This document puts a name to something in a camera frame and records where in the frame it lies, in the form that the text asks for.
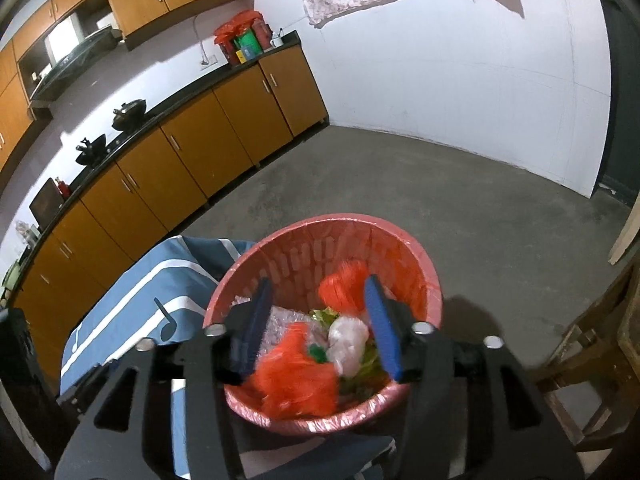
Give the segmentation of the orange plastic bag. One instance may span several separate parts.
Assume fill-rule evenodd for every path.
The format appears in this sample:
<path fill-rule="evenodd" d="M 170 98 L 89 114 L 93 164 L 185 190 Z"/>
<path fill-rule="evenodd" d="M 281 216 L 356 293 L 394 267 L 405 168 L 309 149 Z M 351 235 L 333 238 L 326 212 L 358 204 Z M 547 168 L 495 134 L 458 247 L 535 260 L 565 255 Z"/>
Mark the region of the orange plastic bag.
<path fill-rule="evenodd" d="M 369 275 L 368 265 L 364 261 L 342 261 L 333 273 L 320 282 L 318 296 L 322 304 L 340 315 L 359 318 L 366 310 L 364 284 Z"/>
<path fill-rule="evenodd" d="M 332 363 L 318 363 L 309 354 L 308 335 L 306 323 L 290 324 L 280 342 L 256 364 L 252 383 L 269 418 L 326 417 L 336 411 L 337 372 Z"/>

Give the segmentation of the olive green plastic bag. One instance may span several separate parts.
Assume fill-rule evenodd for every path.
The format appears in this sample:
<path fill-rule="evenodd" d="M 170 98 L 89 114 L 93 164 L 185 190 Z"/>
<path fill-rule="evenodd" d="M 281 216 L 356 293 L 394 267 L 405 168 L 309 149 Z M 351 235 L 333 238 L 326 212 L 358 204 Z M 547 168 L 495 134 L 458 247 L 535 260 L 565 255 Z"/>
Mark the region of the olive green plastic bag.
<path fill-rule="evenodd" d="M 330 308 L 310 316 L 326 329 L 326 355 L 338 376 L 338 391 L 348 400 L 366 400 L 388 383 L 378 346 L 361 318 L 340 315 Z"/>

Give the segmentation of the red plastic trash basket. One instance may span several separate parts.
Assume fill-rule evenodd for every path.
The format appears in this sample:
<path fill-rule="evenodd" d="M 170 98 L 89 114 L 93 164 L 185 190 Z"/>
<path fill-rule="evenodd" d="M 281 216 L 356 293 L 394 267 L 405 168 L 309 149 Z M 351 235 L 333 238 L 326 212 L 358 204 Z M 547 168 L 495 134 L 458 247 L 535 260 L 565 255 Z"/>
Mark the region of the red plastic trash basket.
<path fill-rule="evenodd" d="M 434 264 L 422 245 L 392 222 L 366 214 L 324 214 L 299 221 L 263 238 L 232 264 L 210 298 L 204 323 L 220 323 L 249 300 L 263 278 L 273 287 L 272 319 L 262 348 L 270 350 L 288 323 L 309 323 L 309 340 L 328 343 L 337 313 L 323 301 L 322 281 L 346 262 L 357 261 L 380 279 L 388 296 L 434 326 L 442 322 L 442 290 Z M 251 382 L 224 389 L 228 407 L 252 424 L 285 436 L 332 434 L 388 411 L 408 393 L 383 371 L 367 349 L 358 376 L 343 382 L 344 396 L 334 414 L 275 419 L 262 409 Z"/>

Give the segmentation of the orange lower kitchen cabinets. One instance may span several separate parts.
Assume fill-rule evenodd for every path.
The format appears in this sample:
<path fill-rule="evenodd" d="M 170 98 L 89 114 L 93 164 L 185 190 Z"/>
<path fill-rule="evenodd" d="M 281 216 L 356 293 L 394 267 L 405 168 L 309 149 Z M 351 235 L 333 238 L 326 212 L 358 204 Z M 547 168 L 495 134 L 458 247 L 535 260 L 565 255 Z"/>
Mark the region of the orange lower kitchen cabinets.
<path fill-rule="evenodd" d="M 205 76 L 116 139 L 54 216 L 11 299 L 46 382 L 70 331 L 148 250 L 247 171 L 328 118 L 296 34 Z"/>

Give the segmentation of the white green plastic bag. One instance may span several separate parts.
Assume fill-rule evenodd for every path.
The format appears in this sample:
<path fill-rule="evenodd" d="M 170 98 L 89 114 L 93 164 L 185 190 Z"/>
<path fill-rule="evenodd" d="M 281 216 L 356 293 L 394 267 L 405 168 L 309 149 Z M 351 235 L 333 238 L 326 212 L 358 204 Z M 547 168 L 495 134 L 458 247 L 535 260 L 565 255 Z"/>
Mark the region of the white green plastic bag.
<path fill-rule="evenodd" d="M 307 348 L 308 356 L 318 364 L 324 364 L 329 362 L 329 358 L 326 355 L 326 349 L 321 347 L 320 344 L 310 344 Z"/>

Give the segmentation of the blue white striped tablecloth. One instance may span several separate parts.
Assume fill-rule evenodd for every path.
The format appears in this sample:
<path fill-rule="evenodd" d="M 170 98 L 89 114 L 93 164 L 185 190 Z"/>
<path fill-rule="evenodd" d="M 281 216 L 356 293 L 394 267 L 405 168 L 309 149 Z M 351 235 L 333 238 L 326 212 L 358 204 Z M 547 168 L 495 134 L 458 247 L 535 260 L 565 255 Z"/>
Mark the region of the blue white striped tablecloth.
<path fill-rule="evenodd" d="M 177 235 L 152 248 L 114 283 L 72 330 L 62 357 L 61 398 L 78 393 L 81 379 L 98 365 L 115 369 L 116 361 L 143 337 L 159 344 L 181 342 L 196 334 L 204 321 L 209 299 L 224 274 L 253 242 L 228 238 L 198 238 Z M 191 479 L 186 458 L 184 385 L 171 383 L 171 469 L 181 479 Z M 329 459 L 322 445 L 314 441 L 247 452 L 241 455 L 247 466 L 260 466 L 260 474 L 281 471 L 287 479 L 321 479 L 320 466 L 338 466 L 341 459 L 314 462 L 316 456 Z"/>

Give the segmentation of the small red bottle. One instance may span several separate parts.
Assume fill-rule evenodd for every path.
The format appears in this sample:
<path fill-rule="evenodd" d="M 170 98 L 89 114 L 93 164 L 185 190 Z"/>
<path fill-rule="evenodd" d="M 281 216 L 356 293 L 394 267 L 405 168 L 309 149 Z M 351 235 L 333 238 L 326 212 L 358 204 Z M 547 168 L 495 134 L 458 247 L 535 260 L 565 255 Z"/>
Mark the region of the small red bottle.
<path fill-rule="evenodd" d="M 68 187 L 68 185 L 60 178 L 55 178 L 55 183 L 58 187 L 58 192 L 60 192 L 64 200 L 67 200 L 70 197 L 70 188 Z"/>

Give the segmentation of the black wok with utensils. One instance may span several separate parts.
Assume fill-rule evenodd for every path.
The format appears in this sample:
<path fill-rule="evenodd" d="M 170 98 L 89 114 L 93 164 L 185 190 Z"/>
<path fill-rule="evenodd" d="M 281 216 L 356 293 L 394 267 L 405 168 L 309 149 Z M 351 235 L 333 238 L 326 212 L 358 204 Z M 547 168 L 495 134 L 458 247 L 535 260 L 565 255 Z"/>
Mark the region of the black wok with utensils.
<path fill-rule="evenodd" d="M 79 152 L 76 157 L 76 162 L 79 165 L 95 167 L 99 165 L 107 155 L 106 135 L 100 134 L 93 141 L 82 139 L 80 144 L 76 146 L 76 150 Z"/>

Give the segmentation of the wooden stool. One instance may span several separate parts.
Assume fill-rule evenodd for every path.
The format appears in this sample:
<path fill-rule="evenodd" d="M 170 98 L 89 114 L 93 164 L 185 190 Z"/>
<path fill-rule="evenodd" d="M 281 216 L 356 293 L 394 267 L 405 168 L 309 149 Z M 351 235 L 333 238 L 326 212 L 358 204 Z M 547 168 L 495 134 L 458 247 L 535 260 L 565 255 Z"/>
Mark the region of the wooden stool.
<path fill-rule="evenodd" d="M 612 448 L 622 436 L 608 423 L 628 426 L 639 408 L 639 260 L 634 259 L 585 312 L 567 327 L 541 367 L 529 373 L 578 452 Z M 601 402 L 585 426 L 572 419 L 556 392 L 590 382 Z"/>

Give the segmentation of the black wok with lid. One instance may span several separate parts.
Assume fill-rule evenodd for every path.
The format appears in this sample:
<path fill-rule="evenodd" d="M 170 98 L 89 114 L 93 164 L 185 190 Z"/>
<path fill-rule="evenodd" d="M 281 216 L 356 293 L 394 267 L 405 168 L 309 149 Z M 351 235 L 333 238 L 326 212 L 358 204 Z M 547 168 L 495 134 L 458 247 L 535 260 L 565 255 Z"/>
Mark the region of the black wok with lid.
<path fill-rule="evenodd" d="M 144 123 L 145 112 L 145 100 L 136 99 L 128 103 L 122 103 L 119 108 L 113 110 L 112 128 L 120 132 L 137 129 Z"/>

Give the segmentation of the dark cutting board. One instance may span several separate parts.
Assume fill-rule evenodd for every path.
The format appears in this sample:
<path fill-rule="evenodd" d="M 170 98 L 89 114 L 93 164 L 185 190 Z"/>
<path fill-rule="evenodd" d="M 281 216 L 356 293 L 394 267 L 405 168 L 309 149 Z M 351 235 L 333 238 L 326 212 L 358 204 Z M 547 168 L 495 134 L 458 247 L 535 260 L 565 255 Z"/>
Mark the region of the dark cutting board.
<path fill-rule="evenodd" d="M 40 231 L 47 229 L 63 204 L 64 197 L 55 180 L 49 178 L 29 205 Z"/>

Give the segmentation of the green basin on counter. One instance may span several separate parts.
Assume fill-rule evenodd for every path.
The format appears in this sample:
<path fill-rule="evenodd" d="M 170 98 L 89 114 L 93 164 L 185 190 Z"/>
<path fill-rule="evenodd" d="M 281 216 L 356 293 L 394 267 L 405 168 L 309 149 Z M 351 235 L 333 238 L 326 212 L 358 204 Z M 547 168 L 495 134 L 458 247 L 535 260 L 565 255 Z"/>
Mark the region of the green basin on counter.
<path fill-rule="evenodd" d="M 6 274 L 4 274 L 2 286 L 7 290 L 14 290 L 21 273 L 22 267 L 20 262 L 15 260 L 14 263 L 9 266 L 9 269 L 6 270 Z"/>

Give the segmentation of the white mug on counter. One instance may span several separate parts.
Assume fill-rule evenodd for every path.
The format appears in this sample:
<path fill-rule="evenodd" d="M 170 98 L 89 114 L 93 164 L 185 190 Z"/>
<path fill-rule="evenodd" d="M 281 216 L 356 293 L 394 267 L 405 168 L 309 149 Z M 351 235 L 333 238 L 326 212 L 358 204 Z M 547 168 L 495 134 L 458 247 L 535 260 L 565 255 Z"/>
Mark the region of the white mug on counter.
<path fill-rule="evenodd" d="M 283 39 L 279 35 L 274 35 L 270 41 L 271 47 L 277 49 L 284 45 Z"/>

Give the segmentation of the green box on counter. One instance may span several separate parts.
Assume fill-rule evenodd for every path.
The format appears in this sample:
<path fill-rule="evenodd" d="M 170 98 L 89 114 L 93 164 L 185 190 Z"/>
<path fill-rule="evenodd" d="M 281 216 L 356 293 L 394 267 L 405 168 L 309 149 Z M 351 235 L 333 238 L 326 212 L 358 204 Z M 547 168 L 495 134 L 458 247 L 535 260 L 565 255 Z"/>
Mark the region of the green box on counter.
<path fill-rule="evenodd" d="M 242 63 L 254 60 L 264 52 L 255 33 L 250 28 L 242 30 L 234 38 L 234 45 L 236 47 L 236 56 Z"/>

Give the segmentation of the red bag on counter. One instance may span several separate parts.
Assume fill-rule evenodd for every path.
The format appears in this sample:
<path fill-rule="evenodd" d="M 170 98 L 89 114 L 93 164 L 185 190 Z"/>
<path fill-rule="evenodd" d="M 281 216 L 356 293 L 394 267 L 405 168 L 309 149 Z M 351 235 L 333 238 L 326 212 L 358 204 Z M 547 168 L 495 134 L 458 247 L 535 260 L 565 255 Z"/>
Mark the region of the red bag on counter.
<path fill-rule="evenodd" d="M 251 28 L 254 21 L 262 20 L 263 18 L 262 14 L 256 10 L 245 10 L 235 14 L 233 18 L 230 18 L 229 21 L 226 21 L 214 30 L 214 43 L 223 44 L 224 42 L 230 42 L 243 30 Z"/>

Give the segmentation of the black range hood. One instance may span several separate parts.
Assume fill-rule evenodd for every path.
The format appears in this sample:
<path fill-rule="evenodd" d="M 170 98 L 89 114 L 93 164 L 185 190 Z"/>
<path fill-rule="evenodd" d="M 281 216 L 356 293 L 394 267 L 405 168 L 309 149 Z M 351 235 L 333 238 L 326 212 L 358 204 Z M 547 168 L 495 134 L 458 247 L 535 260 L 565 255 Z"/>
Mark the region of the black range hood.
<path fill-rule="evenodd" d="M 35 89 L 29 93 L 32 103 L 56 101 L 66 89 L 93 64 L 113 51 L 122 41 L 122 32 L 106 26 L 93 32 L 55 66 L 39 78 Z"/>

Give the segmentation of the wall power socket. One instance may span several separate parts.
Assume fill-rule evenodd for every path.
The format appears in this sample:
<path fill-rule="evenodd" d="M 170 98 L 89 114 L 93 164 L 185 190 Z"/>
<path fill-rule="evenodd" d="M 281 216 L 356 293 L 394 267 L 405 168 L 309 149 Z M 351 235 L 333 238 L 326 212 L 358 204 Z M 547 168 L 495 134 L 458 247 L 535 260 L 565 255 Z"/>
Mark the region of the wall power socket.
<path fill-rule="evenodd" d="M 205 60 L 201 60 L 201 69 L 207 70 L 208 68 L 214 67 L 219 64 L 219 60 L 216 55 L 212 55 Z"/>

